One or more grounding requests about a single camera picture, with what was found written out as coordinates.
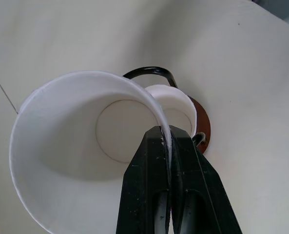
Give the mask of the white paper cup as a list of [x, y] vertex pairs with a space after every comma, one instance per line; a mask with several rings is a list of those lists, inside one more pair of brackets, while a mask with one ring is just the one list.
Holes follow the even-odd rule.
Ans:
[[193, 137], [197, 129], [197, 110], [181, 90], [164, 84], [145, 88], [160, 104], [169, 125], [186, 131]]
[[145, 133], [171, 133], [158, 102], [103, 71], [60, 76], [22, 104], [9, 165], [29, 215], [49, 234], [115, 234], [122, 177]]

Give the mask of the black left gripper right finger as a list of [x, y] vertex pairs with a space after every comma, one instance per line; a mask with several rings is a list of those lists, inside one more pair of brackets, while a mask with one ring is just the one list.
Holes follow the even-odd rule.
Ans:
[[174, 234], [243, 234], [217, 171], [186, 131], [170, 129]]

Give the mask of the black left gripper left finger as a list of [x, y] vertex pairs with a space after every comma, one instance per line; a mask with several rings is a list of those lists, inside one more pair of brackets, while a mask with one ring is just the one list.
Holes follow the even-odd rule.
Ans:
[[116, 234], [168, 234], [171, 183], [161, 128], [148, 130], [122, 183]]

